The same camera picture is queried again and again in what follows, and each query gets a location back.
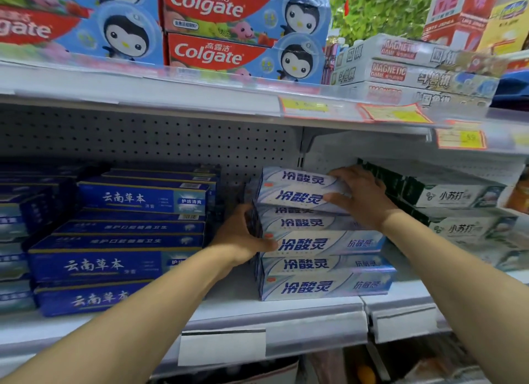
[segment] stack of toothpaste boxes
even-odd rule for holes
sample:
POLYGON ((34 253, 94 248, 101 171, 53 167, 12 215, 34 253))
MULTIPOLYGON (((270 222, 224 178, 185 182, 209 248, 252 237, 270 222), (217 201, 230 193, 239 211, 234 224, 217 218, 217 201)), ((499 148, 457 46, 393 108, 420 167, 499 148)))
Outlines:
POLYGON ((518 216, 497 207, 505 185, 416 160, 359 163, 384 181, 399 208, 494 267, 511 268, 529 250, 512 233, 518 216))
POLYGON ((0 164, 0 314, 35 308, 27 250, 74 212, 83 171, 0 164))
POLYGON ((380 254, 385 237, 323 200, 326 193, 349 194, 343 181, 265 167, 255 188, 249 185, 255 234, 278 243, 255 259, 261 300, 387 293, 396 270, 380 254))
POLYGON ((331 85, 364 102, 487 107, 505 68, 486 54, 377 34, 338 55, 331 85))
POLYGON ((171 66, 320 84, 329 0, 163 1, 171 66))
POLYGON ((29 250, 42 313, 104 310, 202 249, 219 181, 219 168, 197 164, 78 182, 85 208, 29 250))
POLYGON ((0 44, 58 62, 81 53, 163 65, 160 11, 159 0, 0 0, 0 44))

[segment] artificial foliage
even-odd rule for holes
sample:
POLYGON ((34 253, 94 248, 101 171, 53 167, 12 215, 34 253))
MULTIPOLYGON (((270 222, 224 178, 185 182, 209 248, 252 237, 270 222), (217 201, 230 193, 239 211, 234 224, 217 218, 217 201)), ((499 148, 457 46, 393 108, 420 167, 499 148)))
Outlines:
POLYGON ((346 43, 366 39, 377 33, 420 38, 432 0, 331 0, 333 28, 340 29, 346 43))

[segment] red box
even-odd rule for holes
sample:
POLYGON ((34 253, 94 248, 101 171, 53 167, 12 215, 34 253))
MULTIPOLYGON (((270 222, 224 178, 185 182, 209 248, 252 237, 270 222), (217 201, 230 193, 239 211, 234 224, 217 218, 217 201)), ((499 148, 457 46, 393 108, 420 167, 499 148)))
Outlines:
POLYGON ((475 51, 496 0, 432 0, 421 39, 475 51))

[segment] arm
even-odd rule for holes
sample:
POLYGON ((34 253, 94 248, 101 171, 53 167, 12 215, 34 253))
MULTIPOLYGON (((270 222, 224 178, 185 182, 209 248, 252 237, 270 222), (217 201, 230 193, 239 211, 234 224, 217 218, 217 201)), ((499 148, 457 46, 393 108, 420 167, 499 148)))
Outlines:
POLYGON ((211 246, 40 352, 0 384, 144 384, 215 282, 256 252, 275 249, 273 240, 248 233, 244 213, 250 208, 237 207, 211 246))
POLYGON ((384 233, 404 253, 489 380, 526 382, 529 288, 400 211, 370 172, 350 167, 331 175, 347 182, 352 198, 329 194, 324 199, 384 233))

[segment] person's left hand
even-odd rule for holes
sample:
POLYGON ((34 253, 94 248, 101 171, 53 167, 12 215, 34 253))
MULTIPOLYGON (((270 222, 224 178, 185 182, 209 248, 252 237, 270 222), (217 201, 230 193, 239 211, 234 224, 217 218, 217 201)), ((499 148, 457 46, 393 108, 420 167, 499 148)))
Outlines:
POLYGON ((272 252, 277 249, 275 240, 256 238, 248 232, 245 214, 251 209, 251 204, 235 207, 209 245, 224 247, 222 251, 230 258, 231 267, 247 262, 257 252, 272 252))

